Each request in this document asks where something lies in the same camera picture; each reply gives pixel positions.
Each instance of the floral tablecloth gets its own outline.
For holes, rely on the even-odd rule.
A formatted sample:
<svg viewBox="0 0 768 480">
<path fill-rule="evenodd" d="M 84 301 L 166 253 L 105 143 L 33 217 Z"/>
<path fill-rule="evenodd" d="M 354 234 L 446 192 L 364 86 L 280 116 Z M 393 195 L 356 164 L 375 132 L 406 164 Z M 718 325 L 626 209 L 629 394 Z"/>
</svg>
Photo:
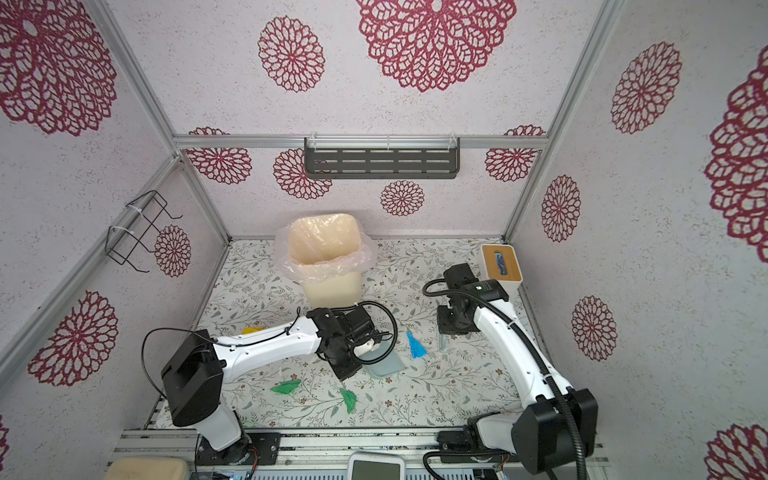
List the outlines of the floral tablecloth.
<svg viewBox="0 0 768 480">
<path fill-rule="evenodd" d="M 482 334 L 450 336 L 438 349 L 435 308 L 446 298 L 421 294 L 427 280 L 449 266 L 468 262 L 478 274 L 483 243 L 498 239 L 379 240 L 378 261 L 362 275 L 364 299 L 378 300 L 395 314 L 399 338 L 395 352 L 405 370 L 374 379 L 365 369 L 340 382 L 317 356 L 292 358 L 248 372 L 223 385 L 223 400 L 236 409 L 246 427 L 331 427 L 461 425 L 469 416 L 495 410 L 520 411 L 517 390 Z M 296 308 L 309 309 L 301 286 L 283 277 L 273 262 L 272 240 L 232 244 L 199 328 L 211 335 L 233 335 L 247 326 L 275 326 L 292 321 Z M 517 292 L 508 292 L 524 327 L 531 332 Z M 390 330 L 386 317 L 369 310 L 377 326 Z M 429 353 L 412 359 L 409 331 Z M 289 395 L 270 390 L 277 383 L 301 379 Z M 357 398 L 347 408 L 341 388 Z M 173 428 L 167 403 L 154 425 Z"/>
</svg>

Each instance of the wall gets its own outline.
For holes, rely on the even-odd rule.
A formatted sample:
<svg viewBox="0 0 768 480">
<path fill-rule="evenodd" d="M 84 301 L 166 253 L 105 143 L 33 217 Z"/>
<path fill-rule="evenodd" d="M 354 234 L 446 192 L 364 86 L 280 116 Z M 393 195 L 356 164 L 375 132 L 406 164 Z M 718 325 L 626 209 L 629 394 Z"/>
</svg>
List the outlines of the wall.
<svg viewBox="0 0 768 480">
<path fill-rule="evenodd" d="M 80 4 L 6 2 L 0 31 L 2 349 L 168 153 Z M 149 273 L 107 260 L 3 389 L 0 477 L 100 478 L 122 430 L 146 420 L 157 394 L 141 373 L 143 335 L 193 322 L 221 251 L 180 174 L 160 190 L 184 215 L 161 217 L 161 229 L 173 223 L 185 234 L 147 235 L 150 248 L 161 237 L 164 253 L 140 248 L 131 259 Z M 151 372 L 178 343 L 150 341 Z"/>
<path fill-rule="evenodd" d="M 230 134 L 546 128 L 601 4 L 109 3 L 176 130 Z"/>
<path fill-rule="evenodd" d="M 178 133 L 530 135 L 553 121 L 601 1 L 395 4 L 110 2 Z M 495 236 L 534 160 L 464 150 L 455 180 L 387 188 L 308 180 L 285 152 L 192 152 L 233 235 L 344 210 L 371 234 Z M 408 207 L 387 211 L 385 189 Z"/>
<path fill-rule="evenodd" d="M 193 151 L 190 159 L 199 165 L 206 156 L 232 158 L 234 150 Z M 300 149 L 241 150 L 250 159 L 248 181 L 203 177 L 234 236 L 274 235 L 297 217 L 338 211 L 355 215 L 371 235 L 494 236 L 504 230 L 525 182 L 492 178 L 485 169 L 488 151 L 477 149 L 462 150 L 462 169 L 453 180 L 310 180 Z M 533 151 L 495 152 L 525 165 L 525 173 L 535 157 Z"/>
<path fill-rule="evenodd" d="M 512 239 L 618 478 L 768 475 L 765 25 L 630 2 Z"/>
<path fill-rule="evenodd" d="M 0 16 L 18 56 L 2 60 L 0 81 L 0 349 L 167 159 L 90 19 L 52 5 Z M 85 39 L 62 54 L 51 21 Z"/>
<path fill-rule="evenodd" d="M 138 247 L 130 260 L 149 273 L 106 262 L 84 286 L 74 311 L 5 389 L 0 397 L 0 429 L 7 429 L 0 438 L 0 445 L 7 445 L 4 453 L 0 447 L 3 478 L 43 478 L 50 472 L 60 478 L 100 478 L 122 431 L 147 421 L 157 393 L 141 370 L 141 341 L 158 326 L 192 326 L 194 307 L 221 252 L 218 236 L 179 171 L 159 191 L 168 211 L 183 216 L 172 220 L 161 214 L 157 223 L 163 233 L 148 233 L 149 247 L 173 253 L 156 259 Z M 146 226 L 139 220 L 134 231 Z M 118 251 L 126 253 L 132 245 L 124 241 Z M 159 332 L 147 341 L 147 369 L 156 382 L 182 336 Z"/>
</svg>

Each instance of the wall-mounted rack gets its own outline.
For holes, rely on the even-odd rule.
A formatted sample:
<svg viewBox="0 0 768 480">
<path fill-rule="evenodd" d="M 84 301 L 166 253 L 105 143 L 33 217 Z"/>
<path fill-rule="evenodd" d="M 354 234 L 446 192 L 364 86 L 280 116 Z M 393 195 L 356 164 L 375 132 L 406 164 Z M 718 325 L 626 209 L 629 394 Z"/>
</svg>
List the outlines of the wall-mounted rack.
<svg viewBox="0 0 768 480">
<path fill-rule="evenodd" d="M 304 139 L 304 168 L 314 179 L 415 179 L 456 178 L 461 142 L 446 139 L 442 148 L 317 147 L 315 138 Z"/>
<path fill-rule="evenodd" d="M 147 198 L 147 201 L 145 202 L 145 204 L 147 206 L 144 207 L 144 208 L 137 207 L 136 204 L 140 203 L 142 201 L 142 199 L 144 199 L 144 198 Z M 149 207 L 149 204 L 152 201 L 154 201 L 160 207 L 160 209 L 157 211 L 157 213 L 154 215 L 153 218 L 149 218 L 144 213 L 144 211 L 147 209 L 147 207 Z M 154 224 L 154 222 L 158 219 L 158 217 L 163 212 L 165 212 L 166 215 L 168 215 L 169 218 L 171 218 L 172 220 L 178 220 L 178 219 L 182 218 L 184 215 L 179 215 L 178 217 L 174 217 L 173 215 L 168 213 L 168 210 L 166 210 L 166 208 L 165 208 L 165 207 L 168 206 L 168 202 L 167 202 L 167 200 L 165 200 L 165 198 L 163 198 L 162 195 L 160 195 L 160 192 L 158 192 L 157 190 L 149 190 L 147 193 L 142 194 L 139 197 L 134 198 L 132 201 L 128 202 L 125 206 L 127 208 L 131 208 L 133 210 L 136 210 L 136 212 L 139 215 L 141 215 L 147 222 L 149 222 L 149 224 L 147 225 L 147 228 L 144 229 L 144 232 L 142 232 L 141 235 L 139 235 L 138 237 L 136 237 L 136 235 L 135 235 L 135 233 L 133 231 L 129 230 L 131 228 L 130 226 L 129 227 L 120 227 L 118 225 L 110 225 L 108 230 L 107 230 L 107 239 L 104 242 L 104 252 L 107 254 L 108 257 L 110 257 L 112 260 L 117 262 L 119 265 L 125 265 L 127 263 L 128 265 L 132 266 L 134 268 L 134 270 L 136 270 L 137 272 L 149 273 L 149 270 L 142 270 L 142 269 L 136 267 L 128 258 L 131 256 L 131 254 L 134 252 L 134 250 L 136 250 L 136 247 L 138 247 L 139 245 L 141 245 L 148 253 L 154 253 L 154 250 L 150 250 L 149 247 L 144 245 L 144 241 L 143 240 L 144 240 L 144 236 L 147 234 L 147 232 L 150 229 L 154 228 L 157 231 L 157 234 L 160 234 L 161 231 L 160 231 L 159 228 L 157 228 L 157 226 Z M 120 253 L 120 252 L 118 252 L 116 250 L 117 246 L 118 246 L 118 243 L 120 243 L 120 239 L 119 238 L 118 238 L 117 241 L 114 241 L 114 242 L 110 243 L 110 237 L 111 237 L 113 231 L 119 231 L 120 235 L 128 234 L 131 237 L 133 237 L 134 240 L 136 240 L 136 243 L 134 243 L 133 247 L 131 248 L 131 250 L 128 252 L 127 255 L 123 255 L 122 253 Z"/>
</svg>

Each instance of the robotic arm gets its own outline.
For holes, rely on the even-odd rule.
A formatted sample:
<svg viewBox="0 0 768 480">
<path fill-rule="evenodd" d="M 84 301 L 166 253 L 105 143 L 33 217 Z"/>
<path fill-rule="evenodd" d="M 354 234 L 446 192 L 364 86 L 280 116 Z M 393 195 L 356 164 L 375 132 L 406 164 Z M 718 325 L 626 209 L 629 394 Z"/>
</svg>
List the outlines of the robotic arm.
<svg viewBox="0 0 768 480">
<path fill-rule="evenodd" d="M 390 346 L 374 360 L 358 356 L 377 349 L 389 333 L 374 327 L 364 305 L 382 308 L 392 320 Z M 207 330 L 198 330 L 184 340 L 161 372 L 171 418 L 175 426 L 194 427 L 220 453 L 223 463 L 244 462 L 250 437 L 234 412 L 220 402 L 224 382 L 267 363 L 311 353 L 323 354 L 336 377 L 344 380 L 362 365 L 387 357 L 396 340 L 394 317 L 371 301 L 338 310 L 314 309 L 292 323 L 247 335 L 211 338 Z"/>
<path fill-rule="evenodd" d="M 429 291 L 436 283 L 446 283 L 448 289 Z M 574 460 L 578 471 L 585 473 L 584 457 L 594 451 L 598 404 L 589 390 L 575 390 L 546 359 L 522 329 L 502 286 L 496 280 L 478 280 L 462 263 L 447 269 L 445 278 L 428 282 L 422 292 L 450 299 L 449 306 L 437 309 L 440 333 L 483 332 L 488 337 L 525 408 L 517 416 L 489 413 L 469 419 L 463 432 L 440 432 L 440 452 L 427 455 L 456 462 L 462 456 L 510 452 L 533 474 Z M 378 348 L 388 333 L 374 327 L 364 305 L 382 308 L 392 321 L 389 348 L 367 361 L 359 355 Z M 396 340 L 394 316 L 371 301 L 342 309 L 314 309 L 290 324 L 248 335 L 211 338 L 208 331 L 198 330 L 184 340 L 161 373 L 171 418 L 176 426 L 197 429 L 218 452 L 220 464 L 244 463 L 251 440 L 234 412 L 220 402 L 223 382 L 267 363 L 310 353 L 327 360 L 344 380 L 362 365 L 384 359 Z M 425 466 L 431 470 L 426 461 Z"/>
<path fill-rule="evenodd" d="M 448 290 L 431 292 L 445 283 Z M 489 413 L 469 419 L 463 432 L 440 432 L 443 462 L 479 452 L 510 452 L 532 474 L 576 461 L 578 478 L 586 478 L 584 458 L 594 451 L 598 403 L 587 389 L 576 390 L 522 329 L 497 280 L 480 281 L 467 263 L 447 269 L 444 278 L 424 285 L 426 296 L 447 296 L 450 306 L 438 307 L 438 330 L 451 335 L 483 332 L 495 347 L 517 387 L 523 413 Z"/>
</svg>

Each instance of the yellow object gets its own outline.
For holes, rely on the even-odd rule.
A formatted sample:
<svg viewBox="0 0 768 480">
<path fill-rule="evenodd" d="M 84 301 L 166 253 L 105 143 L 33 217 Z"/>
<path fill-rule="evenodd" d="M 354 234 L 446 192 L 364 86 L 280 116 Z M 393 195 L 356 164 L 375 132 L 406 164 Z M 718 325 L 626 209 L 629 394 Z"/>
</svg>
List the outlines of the yellow object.
<svg viewBox="0 0 768 480">
<path fill-rule="evenodd" d="M 178 458 L 120 458 L 104 480 L 184 480 L 188 476 L 187 463 Z"/>
</svg>

